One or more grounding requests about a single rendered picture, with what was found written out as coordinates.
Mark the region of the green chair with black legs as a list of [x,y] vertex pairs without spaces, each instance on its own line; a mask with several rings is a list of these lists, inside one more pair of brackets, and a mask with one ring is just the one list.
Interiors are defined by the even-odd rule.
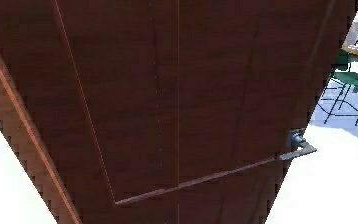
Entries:
[[358,93],[358,55],[341,49],[330,70],[321,98],[322,101],[332,101],[333,104],[329,110],[317,104],[326,114],[324,124],[331,117],[355,117],[355,125],[358,125],[358,108],[347,100],[350,89],[353,93]]

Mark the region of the dark brown wooden door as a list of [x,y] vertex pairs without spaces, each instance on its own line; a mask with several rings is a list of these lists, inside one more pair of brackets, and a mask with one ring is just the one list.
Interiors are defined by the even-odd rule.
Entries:
[[57,224],[265,224],[358,0],[0,0],[0,131]]

